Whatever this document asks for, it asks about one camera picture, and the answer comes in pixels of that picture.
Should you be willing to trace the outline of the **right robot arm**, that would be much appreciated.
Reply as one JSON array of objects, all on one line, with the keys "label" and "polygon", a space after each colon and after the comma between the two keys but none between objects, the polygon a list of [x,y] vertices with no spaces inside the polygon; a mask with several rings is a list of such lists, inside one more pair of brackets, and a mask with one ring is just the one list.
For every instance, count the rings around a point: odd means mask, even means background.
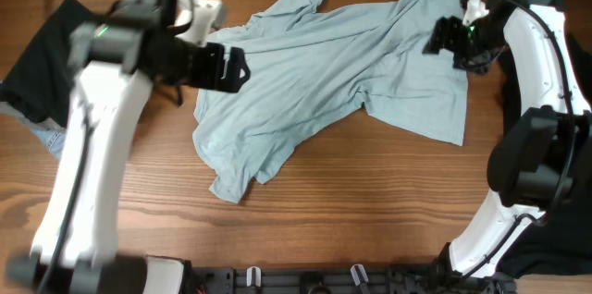
[{"label": "right robot arm", "polygon": [[461,17],[436,22],[425,51],[448,50],[456,68],[477,74],[509,52],[518,108],[488,158],[487,196],[471,223],[406,277],[424,293],[504,293],[513,287],[498,271],[505,253],[590,180],[591,107],[569,56],[563,0],[461,5]]}]

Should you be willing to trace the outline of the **folded blue denim garment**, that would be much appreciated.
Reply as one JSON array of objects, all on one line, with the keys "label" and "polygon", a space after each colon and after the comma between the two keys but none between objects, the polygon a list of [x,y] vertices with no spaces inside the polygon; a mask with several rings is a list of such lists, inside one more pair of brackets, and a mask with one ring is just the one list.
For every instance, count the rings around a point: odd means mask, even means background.
[{"label": "folded blue denim garment", "polygon": [[30,131],[54,158],[61,158],[66,141],[66,132],[63,129],[30,128]]}]

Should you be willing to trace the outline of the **light blue t-shirt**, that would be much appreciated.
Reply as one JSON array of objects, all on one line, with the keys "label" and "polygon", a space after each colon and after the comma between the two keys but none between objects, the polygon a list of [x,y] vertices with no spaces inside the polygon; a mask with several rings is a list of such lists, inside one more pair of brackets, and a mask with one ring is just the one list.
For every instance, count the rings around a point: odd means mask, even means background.
[{"label": "light blue t-shirt", "polygon": [[200,91],[193,142],[216,172],[210,190],[239,202],[295,148],[359,108],[392,126],[462,144],[468,80],[449,52],[425,53],[460,0],[396,0],[319,11],[324,0],[277,0],[210,35],[238,47],[251,71],[236,93]]}]

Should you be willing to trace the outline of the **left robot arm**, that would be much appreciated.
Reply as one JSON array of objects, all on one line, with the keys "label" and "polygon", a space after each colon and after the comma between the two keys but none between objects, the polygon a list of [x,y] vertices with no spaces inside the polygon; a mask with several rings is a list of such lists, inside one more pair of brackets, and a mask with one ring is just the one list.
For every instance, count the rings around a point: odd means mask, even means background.
[{"label": "left robot arm", "polygon": [[6,276],[36,293],[192,293],[191,263],[122,255],[117,211],[125,165],[155,84],[235,93],[250,70],[240,48],[208,41],[220,0],[120,0],[70,35],[66,140],[27,253]]}]

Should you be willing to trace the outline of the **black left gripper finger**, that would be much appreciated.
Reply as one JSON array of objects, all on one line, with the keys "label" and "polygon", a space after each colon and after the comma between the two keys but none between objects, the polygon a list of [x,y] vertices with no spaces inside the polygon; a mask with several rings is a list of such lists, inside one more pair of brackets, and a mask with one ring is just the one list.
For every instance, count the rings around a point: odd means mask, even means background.
[{"label": "black left gripper finger", "polygon": [[247,65],[245,53],[241,48],[231,47],[226,63],[226,77],[249,77],[251,71]]},{"label": "black left gripper finger", "polygon": [[238,74],[227,74],[218,83],[220,92],[237,93],[241,87],[250,79],[248,71],[240,71]]}]

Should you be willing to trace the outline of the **folded grey garment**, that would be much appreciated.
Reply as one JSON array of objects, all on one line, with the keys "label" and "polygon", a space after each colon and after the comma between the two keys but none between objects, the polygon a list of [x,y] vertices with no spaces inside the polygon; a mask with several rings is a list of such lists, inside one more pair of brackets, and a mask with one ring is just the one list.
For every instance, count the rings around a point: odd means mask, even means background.
[{"label": "folded grey garment", "polygon": [[19,110],[15,109],[7,102],[1,103],[1,113],[3,115],[14,117],[20,124],[26,126],[33,131],[58,131],[65,132],[66,130],[59,126],[52,118],[46,118],[39,123],[26,118]]}]

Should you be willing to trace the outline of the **folded black garment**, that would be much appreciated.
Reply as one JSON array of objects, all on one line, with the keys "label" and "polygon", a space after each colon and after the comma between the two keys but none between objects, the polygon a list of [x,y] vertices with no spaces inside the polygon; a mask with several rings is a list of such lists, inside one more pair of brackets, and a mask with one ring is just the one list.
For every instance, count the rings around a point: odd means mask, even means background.
[{"label": "folded black garment", "polygon": [[91,16],[78,0],[64,0],[2,80],[1,103],[9,103],[35,123],[52,118],[64,128],[73,78],[67,66],[69,37]]}]

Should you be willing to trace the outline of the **black garment right pile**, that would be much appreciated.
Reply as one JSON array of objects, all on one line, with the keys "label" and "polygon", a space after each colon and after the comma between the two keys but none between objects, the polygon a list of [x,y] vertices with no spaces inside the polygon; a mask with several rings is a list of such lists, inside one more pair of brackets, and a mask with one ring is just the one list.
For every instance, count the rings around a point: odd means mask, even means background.
[{"label": "black garment right pile", "polygon": [[[574,75],[591,106],[591,54],[569,33],[567,46]],[[512,53],[499,56],[506,77],[502,86],[504,132],[518,119],[520,108]],[[520,278],[527,275],[591,275],[591,178],[574,199],[562,205],[544,227],[530,226],[504,253],[497,271]]]}]

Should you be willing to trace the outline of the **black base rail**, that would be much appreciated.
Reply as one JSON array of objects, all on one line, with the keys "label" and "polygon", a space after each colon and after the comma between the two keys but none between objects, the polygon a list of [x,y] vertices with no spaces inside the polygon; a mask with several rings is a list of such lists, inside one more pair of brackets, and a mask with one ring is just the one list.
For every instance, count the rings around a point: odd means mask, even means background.
[{"label": "black base rail", "polygon": [[516,294],[515,281],[500,273],[485,278],[435,276],[427,264],[367,268],[247,269],[195,267],[196,294]]}]

